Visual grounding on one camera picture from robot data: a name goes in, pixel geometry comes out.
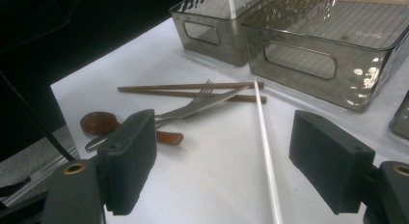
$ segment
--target white table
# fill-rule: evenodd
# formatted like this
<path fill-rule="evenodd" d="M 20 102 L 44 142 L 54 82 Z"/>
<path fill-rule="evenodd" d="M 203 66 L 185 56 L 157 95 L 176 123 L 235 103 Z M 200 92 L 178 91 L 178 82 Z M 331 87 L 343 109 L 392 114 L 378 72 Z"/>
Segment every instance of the white table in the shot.
<path fill-rule="evenodd" d="M 409 141 L 391 134 L 388 122 L 409 89 L 409 58 L 364 113 L 347 111 L 325 101 L 265 82 L 260 91 L 272 161 L 278 180 L 284 223 L 362 223 L 359 214 L 333 215 L 304 175 L 288 158 L 294 111 L 324 116 L 376 150 L 374 165 L 385 160 L 409 162 Z M 166 20 L 85 68 L 54 83 L 70 134 L 81 158 L 93 138 L 80 119 L 108 111 L 123 121 L 134 112 L 153 108 L 161 114 L 190 98 L 119 93 L 119 86 L 253 81 L 249 66 L 237 68 L 185 51 L 174 23 Z M 243 94 L 254 95 L 254 90 Z M 257 105 L 223 102 L 162 130 L 182 132 L 178 147 L 158 144 L 157 159 L 139 202 L 128 216 L 106 213 L 108 223 L 272 223 Z"/>

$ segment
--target white stick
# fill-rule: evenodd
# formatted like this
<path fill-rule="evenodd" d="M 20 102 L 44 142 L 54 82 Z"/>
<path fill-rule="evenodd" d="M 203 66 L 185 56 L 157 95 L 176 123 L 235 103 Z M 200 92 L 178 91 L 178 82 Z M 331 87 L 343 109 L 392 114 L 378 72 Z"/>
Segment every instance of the white stick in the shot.
<path fill-rule="evenodd" d="M 231 11 L 232 18 L 233 18 L 233 19 L 237 18 L 237 14 L 235 13 L 234 0 L 229 0 L 229 7 L 230 7 L 230 11 Z"/>
<path fill-rule="evenodd" d="M 264 161 L 267 172 L 271 210 L 273 214 L 273 223 L 283 224 L 282 213 L 280 209 L 279 193 L 277 191 L 276 176 L 274 174 L 274 167 L 271 158 L 270 147 L 268 145 L 267 131 L 265 129 L 264 115 L 262 114 L 261 100 L 259 98 L 259 85 L 255 79 L 255 90 L 257 105 L 259 109 L 259 125 L 261 128 L 262 147 L 264 148 Z"/>

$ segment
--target black cable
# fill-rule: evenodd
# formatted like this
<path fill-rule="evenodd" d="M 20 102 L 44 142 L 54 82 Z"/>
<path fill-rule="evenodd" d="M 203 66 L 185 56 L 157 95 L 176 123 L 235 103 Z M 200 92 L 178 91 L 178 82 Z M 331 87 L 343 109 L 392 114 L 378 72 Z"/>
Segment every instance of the black cable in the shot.
<path fill-rule="evenodd" d="M 60 154 L 65 157 L 69 161 L 75 160 L 75 158 L 67 152 L 67 150 L 58 142 L 58 140 L 52 135 L 52 133 L 45 127 L 42 121 L 39 119 L 37 114 L 33 111 L 30 105 L 25 101 L 22 95 L 18 92 L 18 90 L 12 85 L 6 75 L 0 71 L 1 81 L 4 84 L 6 90 L 9 90 L 12 93 L 13 98 L 15 101 L 21 105 L 22 109 L 26 113 L 26 115 L 30 118 L 30 120 L 36 125 L 36 127 L 41 131 L 43 135 L 48 139 L 48 141 L 54 146 L 54 148 L 60 152 Z"/>

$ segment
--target wooden spoon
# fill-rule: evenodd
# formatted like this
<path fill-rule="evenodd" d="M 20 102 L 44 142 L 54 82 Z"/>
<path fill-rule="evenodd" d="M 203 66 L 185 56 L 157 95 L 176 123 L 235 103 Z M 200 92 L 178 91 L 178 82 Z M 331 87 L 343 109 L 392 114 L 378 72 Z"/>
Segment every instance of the wooden spoon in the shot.
<path fill-rule="evenodd" d="M 85 115 L 79 124 L 82 130 L 92 135 L 108 134 L 121 125 L 114 114 L 103 111 L 91 112 Z M 183 140 L 183 134 L 157 130 L 156 140 L 168 145 L 179 145 Z"/>

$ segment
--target clear plastic bin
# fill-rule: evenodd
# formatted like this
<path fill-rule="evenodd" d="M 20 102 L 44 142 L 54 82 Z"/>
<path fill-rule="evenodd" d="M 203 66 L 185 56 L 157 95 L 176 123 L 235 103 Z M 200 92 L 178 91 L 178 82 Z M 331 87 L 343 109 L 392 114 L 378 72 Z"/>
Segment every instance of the clear plastic bin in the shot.
<path fill-rule="evenodd" d="M 409 91 L 389 122 L 389 128 L 394 134 L 409 140 Z"/>
<path fill-rule="evenodd" d="M 409 51 L 409 0 L 268 0 L 247 17 L 251 72 L 365 111 Z"/>
<path fill-rule="evenodd" d="M 248 62 L 242 20 L 262 0 L 184 0 L 170 9 L 183 47 L 220 61 Z"/>

